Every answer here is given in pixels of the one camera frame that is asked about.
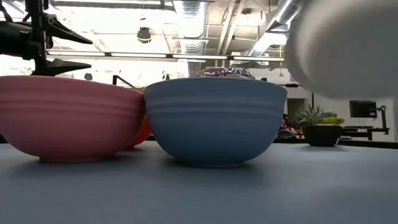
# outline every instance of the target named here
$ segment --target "desk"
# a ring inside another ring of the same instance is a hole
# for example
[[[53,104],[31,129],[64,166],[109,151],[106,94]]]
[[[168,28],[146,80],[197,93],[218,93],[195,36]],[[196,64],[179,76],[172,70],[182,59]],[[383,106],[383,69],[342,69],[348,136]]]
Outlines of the desk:
[[[353,138],[367,138],[369,141],[372,141],[374,132],[385,132],[388,134],[389,130],[389,128],[372,128],[371,126],[346,126],[343,128],[343,135],[351,136]]]
[[[398,150],[273,144],[240,168],[198,169],[137,148],[40,164],[0,145],[0,223],[397,223]]]

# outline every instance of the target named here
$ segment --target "patterned fabric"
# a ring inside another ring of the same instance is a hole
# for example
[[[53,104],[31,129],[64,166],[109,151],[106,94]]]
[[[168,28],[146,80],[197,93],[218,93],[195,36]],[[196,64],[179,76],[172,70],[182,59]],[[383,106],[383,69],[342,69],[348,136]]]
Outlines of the patterned fabric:
[[[237,77],[237,78],[254,78],[249,70],[243,68],[206,68],[196,74],[196,77]]]

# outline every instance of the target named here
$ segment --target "bowl rim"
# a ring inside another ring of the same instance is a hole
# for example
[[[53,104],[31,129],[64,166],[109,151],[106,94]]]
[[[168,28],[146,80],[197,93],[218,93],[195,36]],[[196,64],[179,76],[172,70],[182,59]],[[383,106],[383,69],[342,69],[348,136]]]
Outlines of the bowl rim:
[[[152,83],[150,85],[147,85],[145,88],[149,87],[149,86],[154,86],[154,85],[159,85],[162,83],[168,83],[168,82],[182,82],[182,81],[186,81],[186,80],[209,80],[209,79],[218,79],[218,80],[239,80],[239,81],[247,81],[247,82],[256,82],[256,83],[262,83],[262,84],[266,84],[266,85],[273,85],[273,86],[277,86],[280,89],[283,89],[286,91],[286,89],[278,84],[275,83],[271,83],[271,82],[266,82],[266,81],[262,81],[262,80],[255,80],[252,78],[238,78],[238,77],[188,77],[188,78],[175,78],[175,79],[171,79],[171,80],[163,80],[160,82],[155,82]]]
[[[113,86],[111,88],[117,87],[119,90],[122,91],[133,91],[135,93],[141,93],[140,91],[133,90],[131,88],[125,88],[117,85],[111,85],[111,84],[105,84],[105,83],[99,83],[96,81],[88,81],[88,80],[79,80],[79,79],[74,79],[74,78],[62,78],[62,77],[47,77],[47,76],[41,76],[41,75],[5,75],[1,76],[0,79],[6,79],[6,78],[38,78],[38,79],[48,79],[48,80],[62,80],[61,82],[76,82],[76,83],[85,83],[84,85],[101,85],[101,86]]]

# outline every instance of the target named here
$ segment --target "white object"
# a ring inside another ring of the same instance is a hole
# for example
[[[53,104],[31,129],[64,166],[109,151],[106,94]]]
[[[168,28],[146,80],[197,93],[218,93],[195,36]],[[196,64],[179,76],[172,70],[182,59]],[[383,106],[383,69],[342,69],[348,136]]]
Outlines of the white object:
[[[398,96],[398,1],[307,0],[285,59],[306,89],[332,98]]]

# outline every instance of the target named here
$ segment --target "orange bowl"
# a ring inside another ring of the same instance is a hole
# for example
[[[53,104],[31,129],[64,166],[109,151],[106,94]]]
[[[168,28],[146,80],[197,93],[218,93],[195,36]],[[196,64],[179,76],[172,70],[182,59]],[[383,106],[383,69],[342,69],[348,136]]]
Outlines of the orange bowl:
[[[129,148],[134,148],[134,146],[143,143],[146,139],[148,139],[150,135],[150,127],[149,127],[149,121],[148,117],[145,116],[144,121],[142,122],[141,129],[139,130],[136,138],[134,141],[131,143]]]

